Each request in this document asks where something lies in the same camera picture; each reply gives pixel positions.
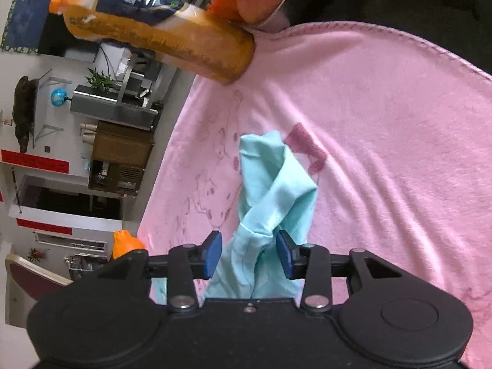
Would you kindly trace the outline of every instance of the bottle label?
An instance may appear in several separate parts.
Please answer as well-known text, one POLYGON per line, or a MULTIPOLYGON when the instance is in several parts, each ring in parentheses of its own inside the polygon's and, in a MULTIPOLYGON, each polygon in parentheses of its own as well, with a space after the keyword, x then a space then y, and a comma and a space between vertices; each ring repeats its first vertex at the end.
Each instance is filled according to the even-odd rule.
POLYGON ((180 0, 98 0, 95 10, 155 26, 184 6, 180 0))

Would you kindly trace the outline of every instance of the blue gripper pad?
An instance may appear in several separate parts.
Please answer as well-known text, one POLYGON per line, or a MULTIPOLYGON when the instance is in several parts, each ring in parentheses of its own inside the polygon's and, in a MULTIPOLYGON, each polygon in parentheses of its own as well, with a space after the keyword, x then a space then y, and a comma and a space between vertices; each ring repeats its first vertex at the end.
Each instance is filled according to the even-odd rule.
POLYGON ((205 276, 211 278, 217 268, 218 260, 222 255, 222 233, 217 232, 215 239, 205 251, 204 272, 205 276))
POLYGON ((276 250, 280 263, 282 264, 282 268, 284 269, 285 277, 290 279, 294 272, 292 252, 289 250, 289 247, 280 232, 277 232, 276 234, 276 250))

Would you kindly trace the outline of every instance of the orange bottle cap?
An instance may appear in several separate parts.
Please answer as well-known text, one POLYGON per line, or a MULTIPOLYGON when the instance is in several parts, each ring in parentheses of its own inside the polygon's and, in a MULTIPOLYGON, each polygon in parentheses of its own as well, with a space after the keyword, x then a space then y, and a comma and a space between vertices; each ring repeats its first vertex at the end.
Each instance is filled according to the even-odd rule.
POLYGON ((133 237, 127 230, 114 232, 113 238, 115 240, 113 244, 113 259, 118 259, 133 250, 145 249, 145 244, 136 237, 133 237))
POLYGON ((65 12, 68 0, 51 0, 48 8, 51 14, 61 15, 65 12))

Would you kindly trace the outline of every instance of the black fabric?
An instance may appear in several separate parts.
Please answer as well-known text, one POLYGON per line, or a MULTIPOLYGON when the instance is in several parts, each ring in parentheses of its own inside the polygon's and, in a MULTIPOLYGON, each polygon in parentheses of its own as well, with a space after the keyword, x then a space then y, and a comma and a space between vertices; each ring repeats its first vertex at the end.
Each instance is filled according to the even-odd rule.
POLYGON ((492 0, 315 0, 302 22, 335 20, 409 32, 492 73, 492 0))

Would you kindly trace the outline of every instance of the wooden cabinet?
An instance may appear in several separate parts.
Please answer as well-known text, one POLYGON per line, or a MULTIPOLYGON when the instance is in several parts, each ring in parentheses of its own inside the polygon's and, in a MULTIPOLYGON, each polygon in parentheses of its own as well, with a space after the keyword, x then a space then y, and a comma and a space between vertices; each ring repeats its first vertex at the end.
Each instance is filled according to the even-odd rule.
POLYGON ((100 121, 94 140, 89 188, 137 194, 152 147, 151 132, 100 121))

